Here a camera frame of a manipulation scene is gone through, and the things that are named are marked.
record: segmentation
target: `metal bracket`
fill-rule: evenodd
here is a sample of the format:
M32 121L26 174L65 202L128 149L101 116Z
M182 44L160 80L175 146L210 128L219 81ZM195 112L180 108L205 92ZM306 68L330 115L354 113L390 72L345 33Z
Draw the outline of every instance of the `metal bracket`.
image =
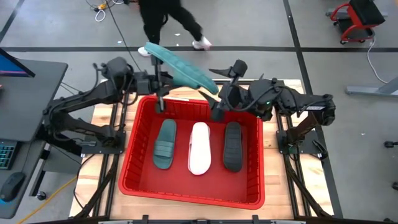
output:
M192 220L191 221L191 224L209 224L210 223L210 220L205 220L205 219L202 219L202 220Z
M121 221L103 221L98 224L133 224L132 220L121 220Z
M253 224L259 224L260 223L258 215L253 215L252 219L253 219Z
M316 131L310 131L305 135L305 139L295 144L289 144L286 142L286 131L277 131L276 138L278 141L279 152L281 154L319 154L319 149L312 143L312 141L318 141L318 135Z
M46 160L49 158L49 155L50 155L50 151L44 149L40 155L40 158L43 160Z
M86 136L85 141L80 143L82 154L122 154L124 152L124 142L126 132L118 134L119 142L117 147L100 146L101 144L94 136Z
M143 215L141 224L148 224L149 215Z
M306 224L306 222L290 220L271 220L271 224Z

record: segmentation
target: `wooden platform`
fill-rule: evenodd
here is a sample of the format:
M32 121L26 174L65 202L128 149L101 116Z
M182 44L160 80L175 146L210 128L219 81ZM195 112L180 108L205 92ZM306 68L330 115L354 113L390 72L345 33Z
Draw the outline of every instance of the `wooden platform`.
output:
M284 80L285 84L303 92L300 80ZM169 97L190 98L204 100L199 92L189 88L179 88L170 93ZM126 131L130 136L136 108L138 103L130 106L127 111ZM111 105L97 105L94 110L92 123L102 126L109 124L111 116ZM294 125L299 124L306 117L302 114L300 119L292 117ZM290 219L293 217L290 207L289 191L282 156L277 149L275 132L277 123L275 116L271 121L264 123L264 180L265 180L265 204L259 210L243 210L237 208L217 207L211 205L200 205L187 202L176 202L171 200L160 200L154 198L125 196L119 191L116 182L113 205L111 210L112 219L141 219L143 215L149 215L150 219L182 219L191 220L198 218L230 220L230 219L251 219L252 215L259 215L260 219ZM88 161L80 172L76 187L76 195L79 201L85 205L97 188L98 179L103 155L96 155ZM124 154L121 155L118 167L118 175L123 164ZM321 162L309 155L302 155L302 169L304 173L307 189L311 192L315 200L329 214L333 214L331 207L326 180L323 175ZM299 190L296 188L296 195L299 200L300 214L303 215L303 208ZM104 192L101 203L100 215L104 213L105 198L107 189ZM81 208L73 200L70 215L77 214Z

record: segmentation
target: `red chair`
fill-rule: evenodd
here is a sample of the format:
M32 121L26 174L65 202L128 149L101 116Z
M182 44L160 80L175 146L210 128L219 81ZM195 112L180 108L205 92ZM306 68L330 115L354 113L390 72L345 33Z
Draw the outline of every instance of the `red chair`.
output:
M349 19L336 17L338 10L343 7L347 7ZM374 31L371 28L386 21L372 0L351 0L349 3L344 3L335 9L330 19L334 21L334 26L339 25L342 33L341 44L363 43L367 39L372 39Z

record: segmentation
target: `white sneaker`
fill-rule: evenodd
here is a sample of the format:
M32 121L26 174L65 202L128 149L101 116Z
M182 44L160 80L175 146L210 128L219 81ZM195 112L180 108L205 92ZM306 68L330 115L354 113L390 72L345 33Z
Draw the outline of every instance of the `white sneaker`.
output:
M138 53L141 54L141 56L143 56L143 57L149 57L150 56L150 53L147 50L145 50L144 47L138 48Z
M202 37L201 41L194 40L192 42L192 46L194 49L197 49L197 50L201 50L201 49L209 50L211 47L211 43L206 39L206 37Z

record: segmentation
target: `black pants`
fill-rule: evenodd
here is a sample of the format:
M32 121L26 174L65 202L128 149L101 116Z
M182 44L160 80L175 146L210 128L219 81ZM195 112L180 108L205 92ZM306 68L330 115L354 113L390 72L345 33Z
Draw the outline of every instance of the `black pants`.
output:
M182 7L181 0L139 0L139 7L149 42L159 44L160 30L166 14L181 23L195 40L201 40L201 27L193 15Z

